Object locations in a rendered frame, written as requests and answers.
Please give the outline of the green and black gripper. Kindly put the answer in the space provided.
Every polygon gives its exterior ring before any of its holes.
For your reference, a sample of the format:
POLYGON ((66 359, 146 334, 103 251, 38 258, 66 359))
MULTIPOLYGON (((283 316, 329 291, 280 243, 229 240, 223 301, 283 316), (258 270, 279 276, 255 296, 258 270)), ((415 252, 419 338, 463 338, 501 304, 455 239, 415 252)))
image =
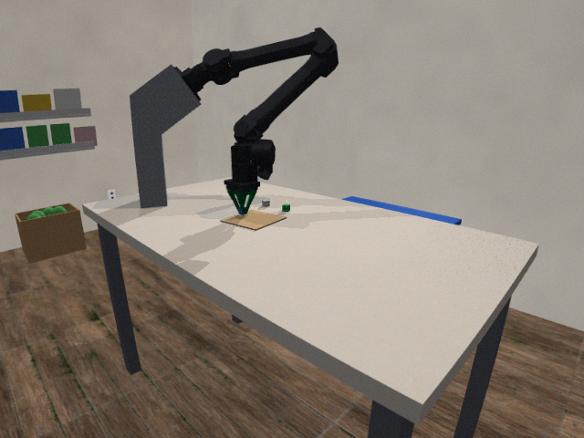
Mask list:
POLYGON ((250 164, 251 162, 244 164, 232 163, 232 179, 224 180, 224 184, 226 184, 226 190, 233 200, 237 211, 238 208, 241 207, 243 214, 247 214, 250 204, 257 193, 258 187, 260 186, 260 182, 258 181, 248 182, 247 165, 250 164), (247 195, 249 195, 249 198, 245 208, 245 199, 247 195), (237 197, 238 201, 236 200, 235 196, 237 197))

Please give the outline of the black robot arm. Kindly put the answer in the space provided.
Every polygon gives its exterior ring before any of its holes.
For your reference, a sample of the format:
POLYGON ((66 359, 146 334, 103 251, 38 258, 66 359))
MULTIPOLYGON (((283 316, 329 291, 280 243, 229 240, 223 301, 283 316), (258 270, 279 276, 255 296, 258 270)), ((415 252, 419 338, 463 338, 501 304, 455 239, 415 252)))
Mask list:
POLYGON ((318 27, 315 32, 304 36, 247 50, 230 52, 229 48, 211 49, 204 54, 203 62, 193 68, 185 71, 175 68, 194 96, 201 100, 196 92, 202 90, 209 81, 224 85, 232 78, 238 78, 239 72, 245 69, 306 55, 311 56, 299 70, 234 125, 237 142, 231 146, 231 162, 251 162, 247 165, 249 183, 256 182, 257 176, 268 180, 273 172, 276 147, 273 141, 261 139, 263 133, 311 84, 320 77, 326 78, 337 67, 337 44, 318 27))

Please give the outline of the tan flat mat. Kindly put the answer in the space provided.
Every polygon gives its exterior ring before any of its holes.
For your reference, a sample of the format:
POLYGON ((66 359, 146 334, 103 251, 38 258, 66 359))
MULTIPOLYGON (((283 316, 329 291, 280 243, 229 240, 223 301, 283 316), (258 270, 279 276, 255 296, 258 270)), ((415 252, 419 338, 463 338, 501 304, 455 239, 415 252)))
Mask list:
POLYGON ((220 222, 241 226, 256 231, 284 219, 286 219, 285 216, 250 210, 247 212, 247 214, 237 214, 220 220, 220 222))

